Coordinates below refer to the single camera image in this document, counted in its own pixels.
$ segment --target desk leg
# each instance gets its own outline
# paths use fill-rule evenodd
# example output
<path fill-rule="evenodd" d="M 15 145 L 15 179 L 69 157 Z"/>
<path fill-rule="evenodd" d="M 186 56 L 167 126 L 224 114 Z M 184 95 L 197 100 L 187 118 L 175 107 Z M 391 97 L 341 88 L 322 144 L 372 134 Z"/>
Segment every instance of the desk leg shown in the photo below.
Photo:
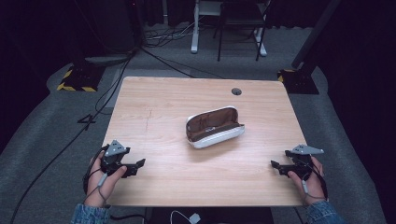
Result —
<path fill-rule="evenodd" d="M 262 37 L 262 28 L 259 28 L 254 33 L 255 33 L 254 37 L 256 38 L 257 47 L 258 47 L 260 45 L 260 38 Z M 262 48 L 260 49 L 260 55 L 262 57 L 267 56 L 267 50 L 265 50 L 264 44 L 262 44 Z"/>
<path fill-rule="evenodd" d="M 199 0 L 195 0 L 194 31 L 192 33 L 191 53 L 198 52 L 198 37 L 199 37 L 198 16 L 199 16 Z"/>

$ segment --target denim sleeve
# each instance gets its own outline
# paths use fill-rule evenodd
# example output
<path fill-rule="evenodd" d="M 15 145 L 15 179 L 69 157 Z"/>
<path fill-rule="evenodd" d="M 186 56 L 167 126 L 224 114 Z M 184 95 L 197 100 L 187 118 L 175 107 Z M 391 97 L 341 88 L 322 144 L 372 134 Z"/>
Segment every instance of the denim sleeve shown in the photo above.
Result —
<path fill-rule="evenodd" d="M 306 218 L 310 224 L 346 223 L 329 202 L 317 202 L 306 209 Z"/>
<path fill-rule="evenodd" d="M 79 203 L 71 220 L 72 224 L 105 224 L 108 223 L 108 208 L 90 207 Z"/>

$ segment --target wrist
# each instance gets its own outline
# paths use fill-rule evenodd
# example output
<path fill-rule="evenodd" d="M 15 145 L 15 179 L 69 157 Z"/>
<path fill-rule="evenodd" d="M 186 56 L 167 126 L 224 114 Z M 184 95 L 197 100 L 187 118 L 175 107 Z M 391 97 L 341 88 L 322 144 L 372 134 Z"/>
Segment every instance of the wrist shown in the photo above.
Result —
<path fill-rule="evenodd" d="M 105 206 L 105 200 L 96 191 L 92 195 L 88 196 L 88 198 L 84 202 L 84 205 L 88 205 L 90 207 L 102 208 Z"/>
<path fill-rule="evenodd" d="M 319 202 L 326 201 L 326 199 L 324 197 L 315 197 L 315 196 L 312 196 L 312 195 L 306 193 L 304 201 L 307 205 L 311 205 L 313 203 L 319 203 Z"/>

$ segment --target brown case lining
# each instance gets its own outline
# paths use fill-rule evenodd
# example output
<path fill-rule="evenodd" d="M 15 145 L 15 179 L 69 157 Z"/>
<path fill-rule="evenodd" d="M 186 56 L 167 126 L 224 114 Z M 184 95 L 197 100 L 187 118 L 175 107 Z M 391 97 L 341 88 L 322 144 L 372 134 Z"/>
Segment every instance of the brown case lining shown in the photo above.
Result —
<path fill-rule="evenodd" d="M 186 124 L 186 134 L 191 142 L 196 142 L 212 134 L 225 132 L 240 126 L 243 125 L 238 123 L 237 110 L 226 107 L 205 112 L 190 119 Z"/>

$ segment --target white cable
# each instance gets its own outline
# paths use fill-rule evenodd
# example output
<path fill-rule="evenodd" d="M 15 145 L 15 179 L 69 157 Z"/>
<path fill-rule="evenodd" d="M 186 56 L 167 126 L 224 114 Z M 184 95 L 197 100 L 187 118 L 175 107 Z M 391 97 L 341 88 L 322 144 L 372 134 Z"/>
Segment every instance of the white cable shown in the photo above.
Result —
<path fill-rule="evenodd" d="M 189 223 L 191 223 L 190 220 L 189 220 L 186 216 L 184 216 L 184 215 L 183 215 L 182 213 L 180 213 L 179 211 L 174 210 L 174 211 L 172 211 L 171 217 L 170 217 L 170 219 L 171 219 L 171 224 L 172 224 L 172 216 L 173 216 L 174 213 L 179 213 L 181 216 L 183 216 L 184 218 L 186 218 L 187 221 L 189 221 Z"/>
<path fill-rule="evenodd" d="M 101 178 L 101 179 L 99 180 L 99 182 L 98 182 L 98 188 L 102 187 L 102 185 L 103 185 L 103 183 L 105 182 L 106 178 L 107 178 L 107 173 L 104 173 L 104 174 L 102 175 L 102 178 Z"/>
<path fill-rule="evenodd" d="M 184 34 L 183 35 L 183 33 L 185 32 L 185 31 L 187 31 L 190 27 L 192 27 L 193 25 L 195 24 L 195 22 L 192 22 L 190 25 L 188 25 L 186 28 L 184 28 L 180 33 L 178 33 L 178 34 L 172 34 L 172 35 L 157 35 L 157 36 L 154 36 L 154 37 L 150 37 L 150 38 L 146 38 L 146 39 L 148 39 L 148 40 L 152 40 L 152 39 L 161 39 L 161 38 L 165 38 L 165 39 L 167 39 L 167 38 L 175 38 L 175 37 L 179 37 L 179 36 L 185 36 L 185 35 L 192 35 L 193 33 L 188 33 L 188 34 Z"/>

